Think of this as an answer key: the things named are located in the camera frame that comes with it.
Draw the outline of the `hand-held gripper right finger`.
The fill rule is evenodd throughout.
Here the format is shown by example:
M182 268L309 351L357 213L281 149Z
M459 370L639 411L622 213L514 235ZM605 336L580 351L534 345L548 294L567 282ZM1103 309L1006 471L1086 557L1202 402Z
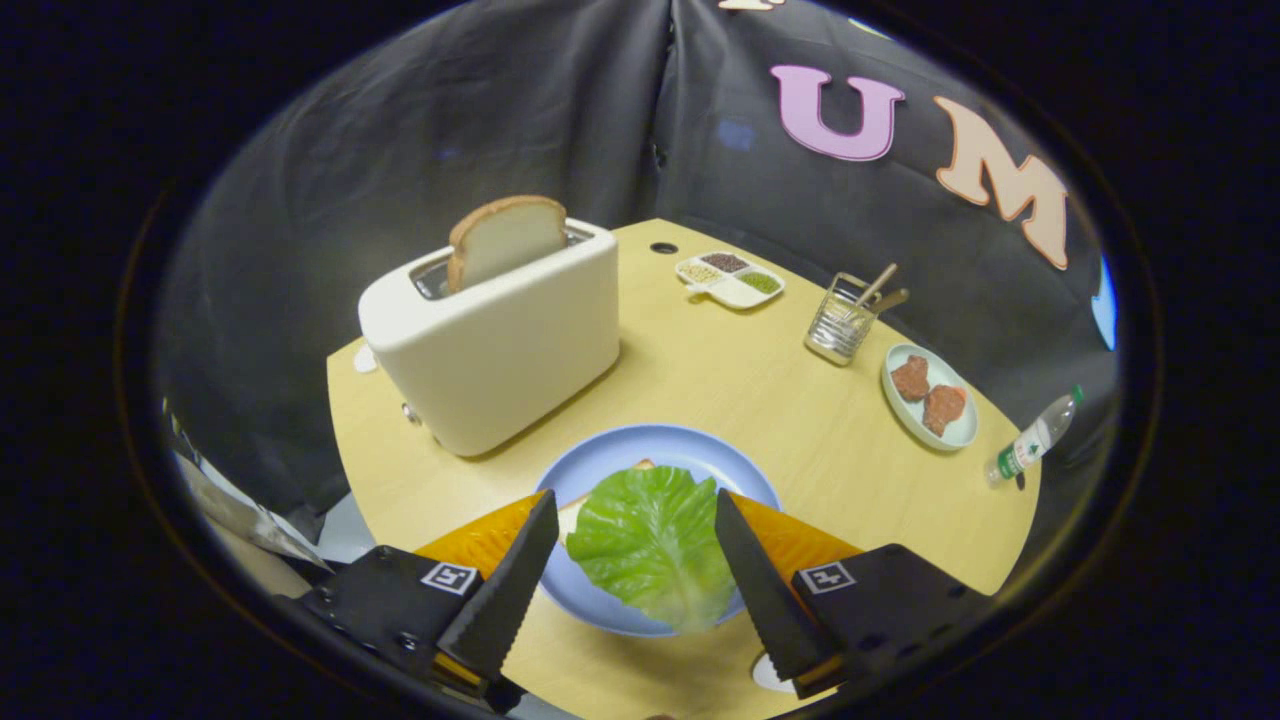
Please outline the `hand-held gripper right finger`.
M801 700L884 685L991 610L988 594L902 544L860 550L728 489L716 537L765 653Z

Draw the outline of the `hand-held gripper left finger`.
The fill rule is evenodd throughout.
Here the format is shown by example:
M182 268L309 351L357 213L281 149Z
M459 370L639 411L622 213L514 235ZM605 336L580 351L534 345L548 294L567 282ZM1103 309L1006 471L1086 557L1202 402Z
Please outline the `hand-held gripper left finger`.
M538 491L408 552L379 544L300 600L300 621L396 675L503 714L504 678L559 537L556 495Z

